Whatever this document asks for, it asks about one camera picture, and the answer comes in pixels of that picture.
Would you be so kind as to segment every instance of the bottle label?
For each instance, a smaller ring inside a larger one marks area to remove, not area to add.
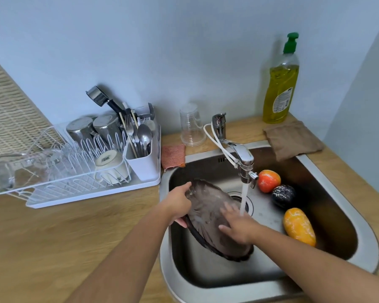
[[[285,90],[279,96],[276,97],[274,105],[272,106],[272,111],[274,113],[280,113],[289,106],[289,101],[291,100],[293,87]]]

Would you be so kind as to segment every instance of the bamboo blind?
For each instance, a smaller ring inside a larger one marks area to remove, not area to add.
[[[24,153],[50,123],[0,66],[0,155]]]

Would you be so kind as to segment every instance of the sink drain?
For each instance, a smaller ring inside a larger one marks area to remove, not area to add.
[[[241,198],[241,193],[240,192],[238,192],[238,191],[230,191],[230,192],[228,192],[228,194],[232,197],[233,200],[241,202],[242,198]],[[247,199],[246,199],[246,212],[250,216],[252,216],[253,213],[254,213],[254,206],[253,206],[253,203],[251,203],[251,200],[250,200],[249,197],[247,197]]]

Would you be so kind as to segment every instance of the green bottle cap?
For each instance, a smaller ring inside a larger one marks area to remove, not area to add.
[[[284,46],[284,54],[286,53],[294,53],[295,50],[296,50],[296,41],[295,39],[296,38],[299,38],[299,34],[298,33],[289,33],[288,34],[288,41],[285,43],[285,46]]]

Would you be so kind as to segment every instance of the dish soap bottle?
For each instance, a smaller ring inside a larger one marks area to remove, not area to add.
[[[263,107],[263,121],[266,123],[280,123],[288,116],[299,73],[299,60],[295,54],[298,37],[298,33],[288,34],[278,65],[270,68],[270,84]]]

